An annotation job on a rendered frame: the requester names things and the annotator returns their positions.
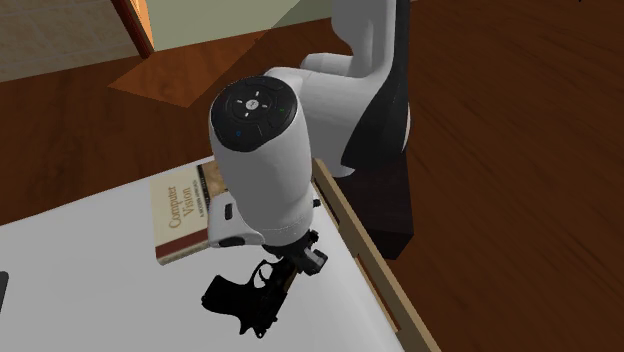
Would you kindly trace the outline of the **black pistol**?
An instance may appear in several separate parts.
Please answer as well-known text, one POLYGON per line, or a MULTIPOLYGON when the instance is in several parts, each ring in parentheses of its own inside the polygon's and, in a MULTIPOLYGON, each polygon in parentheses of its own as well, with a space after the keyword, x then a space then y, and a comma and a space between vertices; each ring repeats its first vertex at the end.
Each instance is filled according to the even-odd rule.
POLYGON ((252 329, 261 339, 278 321, 278 313, 297 274, 296 266, 286 258, 277 262, 263 259, 245 284, 216 275, 201 297, 201 304, 210 312, 236 317, 240 335, 252 329))

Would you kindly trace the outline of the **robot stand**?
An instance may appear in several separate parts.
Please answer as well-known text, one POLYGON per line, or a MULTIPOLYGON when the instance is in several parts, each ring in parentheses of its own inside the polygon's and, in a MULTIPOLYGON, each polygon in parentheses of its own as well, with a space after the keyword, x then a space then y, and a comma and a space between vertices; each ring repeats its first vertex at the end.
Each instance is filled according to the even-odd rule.
POLYGON ((335 181, 382 257, 396 260, 414 234, 406 153, 335 181))

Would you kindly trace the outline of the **beige book with red band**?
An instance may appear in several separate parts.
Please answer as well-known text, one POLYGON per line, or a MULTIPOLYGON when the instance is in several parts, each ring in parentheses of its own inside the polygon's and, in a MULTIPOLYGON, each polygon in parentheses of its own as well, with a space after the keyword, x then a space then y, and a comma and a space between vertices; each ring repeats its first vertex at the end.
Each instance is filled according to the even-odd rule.
POLYGON ((210 203, 227 191, 216 161, 159 174, 149 186, 157 262, 208 248, 210 203))

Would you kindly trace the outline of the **white table with wooden frame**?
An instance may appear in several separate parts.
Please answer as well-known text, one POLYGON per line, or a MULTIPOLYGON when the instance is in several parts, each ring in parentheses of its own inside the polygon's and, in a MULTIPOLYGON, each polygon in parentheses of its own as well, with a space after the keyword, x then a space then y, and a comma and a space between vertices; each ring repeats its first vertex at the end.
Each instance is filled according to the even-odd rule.
POLYGON ((328 262, 294 281, 263 338, 200 299, 216 275, 246 281, 264 251, 159 264, 141 179, 0 226, 0 352, 441 352, 327 168, 313 168, 328 262))

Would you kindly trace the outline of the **brown door frame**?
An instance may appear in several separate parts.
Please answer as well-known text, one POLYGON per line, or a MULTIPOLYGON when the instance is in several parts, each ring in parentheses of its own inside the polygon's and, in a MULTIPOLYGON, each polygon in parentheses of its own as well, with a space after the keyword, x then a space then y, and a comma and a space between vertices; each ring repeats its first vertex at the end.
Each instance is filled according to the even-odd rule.
POLYGON ((110 0, 138 54, 147 59, 154 51, 147 0, 110 0))

